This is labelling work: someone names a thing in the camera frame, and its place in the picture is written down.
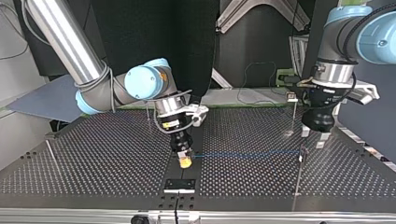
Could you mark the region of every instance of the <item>metal bracket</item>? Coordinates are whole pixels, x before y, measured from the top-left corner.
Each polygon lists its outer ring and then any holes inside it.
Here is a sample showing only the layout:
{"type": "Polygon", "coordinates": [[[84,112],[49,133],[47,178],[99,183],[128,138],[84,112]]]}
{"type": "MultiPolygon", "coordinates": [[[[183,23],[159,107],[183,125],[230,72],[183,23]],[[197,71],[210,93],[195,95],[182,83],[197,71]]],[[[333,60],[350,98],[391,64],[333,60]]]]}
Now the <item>metal bracket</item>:
{"type": "Polygon", "coordinates": [[[212,78],[224,90],[231,90],[233,88],[233,86],[215,68],[212,69],[212,78]]]}
{"type": "Polygon", "coordinates": [[[302,75],[306,49],[308,47],[309,35],[290,36],[290,54],[293,64],[294,74],[302,75]]]}
{"type": "MultiPolygon", "coordinates": [[[[233,0],[218,19],[218,31],[225,34],[237,21],[239,21],[252,8],[259,5],[274,7],[290,23],[293,23],[294,9],[297,0],[233,0]]],[[[302,31],[310,22],[303,9],[298,6],[294,18],[294,27],[302,31]]]]}
{"type": "Polygon", "coordinates": [[[376,89],[376,85],[363,81],[358,81],[356,83],[355,90],[353,90],[353,92],[347,97],[347,99],[361,105],[367,105],[373,100],[377,100],[379,98],[380,96],[376,89]]]}
{"type": "Polygon", "coordinates": [[[191,194],[195,192],[194,179],[168,179],[163,188],[164,193],[191,194]]]}

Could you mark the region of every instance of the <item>aluminum frame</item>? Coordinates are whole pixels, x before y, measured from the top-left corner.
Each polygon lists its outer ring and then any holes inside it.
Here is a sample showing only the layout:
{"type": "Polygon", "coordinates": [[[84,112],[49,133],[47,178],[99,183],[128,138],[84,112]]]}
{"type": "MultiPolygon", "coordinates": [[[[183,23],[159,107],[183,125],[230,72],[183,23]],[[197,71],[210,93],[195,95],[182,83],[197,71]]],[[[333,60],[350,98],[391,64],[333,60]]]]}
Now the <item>aluminum frame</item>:
{"type": "MultiPolygon", "coordinates": [[[[148,217],[150,224],[176,223],[173,211],[0,209],[0,223],[130,223],[133,216],[148,217]]],[[[393,214],[364,213],[243,213],[177,212],[179,223],[396,223],[393,214]]]]}
{"type": "Polygon", "coordinates": [[[233,0],[217,21],[218,31],[225,34],[252,8],[259,5],[274,7],[290,23],[294,21],[294,27],[298,31],[302,31],[310,20],[300,6],[294,18],[296,4],[298,4],[296,0],[233,0]]]}

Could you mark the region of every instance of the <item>gray panel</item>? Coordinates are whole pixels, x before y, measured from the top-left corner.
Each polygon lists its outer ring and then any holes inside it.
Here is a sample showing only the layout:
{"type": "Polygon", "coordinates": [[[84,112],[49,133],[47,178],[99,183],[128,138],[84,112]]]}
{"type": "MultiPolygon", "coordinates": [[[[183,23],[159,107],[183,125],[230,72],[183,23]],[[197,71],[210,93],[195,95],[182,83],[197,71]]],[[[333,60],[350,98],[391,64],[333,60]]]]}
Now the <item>gray panel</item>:
{"type": "Polygon", "coordinates": [[[73,78],[62,76],[27,93],[7,108],[46,119],[72,122],[82,114],[76,102],[77,90],[73,78]]]}

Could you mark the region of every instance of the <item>white bracket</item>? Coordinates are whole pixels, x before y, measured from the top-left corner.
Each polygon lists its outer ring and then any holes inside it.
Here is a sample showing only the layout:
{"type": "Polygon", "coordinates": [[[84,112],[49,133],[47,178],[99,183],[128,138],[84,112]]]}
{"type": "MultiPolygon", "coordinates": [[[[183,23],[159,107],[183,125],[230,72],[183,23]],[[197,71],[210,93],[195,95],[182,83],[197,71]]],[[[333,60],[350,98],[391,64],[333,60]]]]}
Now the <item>white bracket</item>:
{"type": "Polygon", "coordinates": [[[367,105],[373,100],[380,98],[376,85],[363,81],[357,81],[355,90],[349,94],[348,98],[362,105],[367,105]]]}
{"type": "Polygon", "coordinates": [[[233,0],[218,19],[218,31],[225,34],[237,21],[258,5],[274,7],[290,23],[294,21],[294,27],[298,31],[302,31],[310,20],[300,6],[294,18],[296,4],[298,4],[297,0],[233,0]]]}
{"type": "Polygon", "coordinates": [[[212,69],[212,78],[224,90],[231,90],[233,88],[233,86],[215,68],[212,69]]]}

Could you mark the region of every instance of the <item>black cable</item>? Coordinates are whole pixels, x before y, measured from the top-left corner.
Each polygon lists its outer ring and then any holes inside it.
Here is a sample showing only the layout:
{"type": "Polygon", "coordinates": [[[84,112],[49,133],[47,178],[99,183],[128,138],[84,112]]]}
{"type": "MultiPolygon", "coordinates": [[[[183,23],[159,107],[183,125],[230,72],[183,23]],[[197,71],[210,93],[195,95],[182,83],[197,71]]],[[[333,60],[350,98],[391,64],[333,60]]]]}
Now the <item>black cable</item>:
{"type": "Polygon", "coordinates": [[[294,9],[294,13],[293,13],[293,20],[291,22],[291,50],[292,50],[291,55],[293,55],[293,60],[294,60],[294,64],[295,64],[295,67],[296,67],[297,76],[300,77],[300,74],[299,74],[298,69],[297,69],[296,57],[294,55],[295,48],[294,48],[294,40],[293,40],[293,37],[294,37],[294,23],[295,23],[295,20],[296,20],[298,6],[299,6],[299,4],[298,4],[298,0],[297,0],[296,1],[296,8],[294,9]]]}
{"type": "Polygon", "coordinates": [[[274,65],[274,73],[276,73],[277,67],[276,67],[276,64],[275,64],[274,62],[250,63],[250,64],[247,66],[247,68],[245,69],[245,72],[244,72],[244,84],[243,84],[243,86],[242,86],[241,88],[239,88],[238,93],[236,94],[236,100],[237,100],[238,102],[244,104],[244,105],[257,105],[258,103],[270,103],[270,104],[272,104],[272,105],[274,106],[274,108],[279,109],[279,111],[280,111],[281,114],[284,114],[284,115],[286,115],[287,117],[289,117],[289,116],[286,114],[285,110],[284,110],[281,106],[277,106],[276,103],[274,103],[274,102],[272,102],[272,101],[270,101],[270,100],[260,100],[260,101],[256,101],[256,102],[253,102],[253,103],[247,103],[247,102],[242,101],[242,100],[239,98],[239,95],[240,95],[240,93],[241,93],[241,90],[242,90],[243,88],[245,88],[245,86],[246,86],[246,84],[247,84],[247,82],[248,82],[248,69],[249,69],[252,65],[256,65],[256,64],[268,64],[268,63],[271,63],[271,64],[274,65]]]}
{"type": "Polygon", "coordinates": [[[390,3],[387,4],[386,6],[380,7],[376,10],[374,10],[372,13],[370,13],[369,15],[363,17],[358,23],[356,23],[356,25],[349,31],[349,33],[346,36],[346,40],[344,42],[344,46],[343,46],[343,54],[346,58],[346,60],[350,63],[355,63],[352,60],[350,60],[349,54],[347,52],[347,45],[350,41],[350,39],[352,38],[352,36],[356,33],[356,31],[358,31],[359,27],[361,27],[365,22],[367,22],[370,18],[372,18],[374,15],[378,14],[379,12],[386,10],[388,8],[391,7],[396,7],[396,3],[390,3]]]}
{"type": "MultiPolygon", "coordinates": [[[[2,7],[2,6],[8,8],[9,10],[11,10],[11,12],[13,12],[13,13],[15,14],[15,16],[17,16],[16,12],[15,12],[9,5],[6,5],[6,4],[4,4],[4,3],[1,3],[1,4],[0,4],[0,7],[2,7]]],[[[11,27],[14,29],[14,31],[17,33],[17,35],[18,35],[23,41],[26,42],[26,40],[23,38],[23,35],[19,32],[19,30],[17,29],[17,27],[15,27],[15,25],[11,22],[11,20],[9,19],[9,17],[7,16],[7,14],[3,11],[3,9],[0,8],[0,12],[3,14],[3,16],[6,18],[6,20],[10,23],[11,27]]],[[[12,56],[7,56],[7,57],[4,57],[4,58],[0,58],[0,60],[6,60],[6,59],[12,59],[12,58],[19,57],[19,56],[21,56],[22,54],[24,54],[28,49],[29,49],[29,45],[28,45],[27,42],[26,42],[26,46],[25,46],[24,50],[23,50],[21,53],[18,53],[18,54],[12,55],[12,56]]]]}
{"type": "Polygon", "coordinates": [[[353,78],[352,87],[349,88],[349,90],[348,90],[340,99],[338,99],[336,102],[334,102],[334,103],[332,103],[332,104],[330,104],[330,105],[324,105],[324,106],[318,106],[318,107],[310,107],[310,106],[309,106],[309,107],[306,107],[306,106],[304,106],[304,108],[306,109],[305,112],[308,111],[308,110],[311,110],[311,109],[327,109],[327,108],[332,108],[332,107],[337,106],[337,105],[340,104],[341,102],[343,102],[343,101],[348,97],[348,95],[349,95],[350,93],[352,93],[353,90],[355,90],[356,83],[358,82],[358,80],[357,80],[356,75],[355,75],[354,72],[352,72],[352,78],[353,78]]]}

